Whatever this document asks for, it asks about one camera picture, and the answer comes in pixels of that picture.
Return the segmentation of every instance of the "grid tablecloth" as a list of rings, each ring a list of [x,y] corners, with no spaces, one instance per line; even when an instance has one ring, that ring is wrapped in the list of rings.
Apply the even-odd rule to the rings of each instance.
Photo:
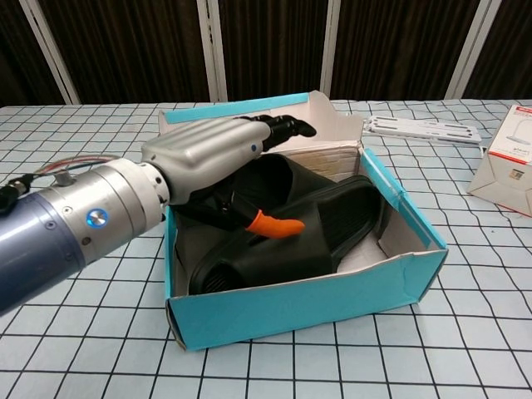
[[[514,103],[532,105],[334,105],[364,116],[458,121],[487,143]],[[71,155],[138,161],[141,143],[157,136],[160,109],[202,105],[3,108],[0,181]],[[532,398],[532,219],[466,194],[479,149],[363,142],[449,244],[420,304],[183,352],[163,309],[161,225],[0,318],[0,398]]]

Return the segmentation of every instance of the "white paper box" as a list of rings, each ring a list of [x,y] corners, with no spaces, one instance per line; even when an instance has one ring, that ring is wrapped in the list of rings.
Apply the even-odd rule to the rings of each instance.
[[[532,216],[531,108],[510,108],[467,191]]]

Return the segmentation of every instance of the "robotic arm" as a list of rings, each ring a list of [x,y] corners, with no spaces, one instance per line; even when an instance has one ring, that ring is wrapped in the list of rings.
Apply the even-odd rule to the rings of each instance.
[[[10,180],[0,189],[0,316],[154,228],[166,206],[216,191],[261,153],[315,134],[291,116],[197,121],[146,142],[139,164],[110,160],[76,177],[62,170],[53,186],[28,195],[40,174]],[[220,187],[222,209],[245,228],[267,217]],[[304,227],[275,222],[280,229],[258,233],[281,238]]]

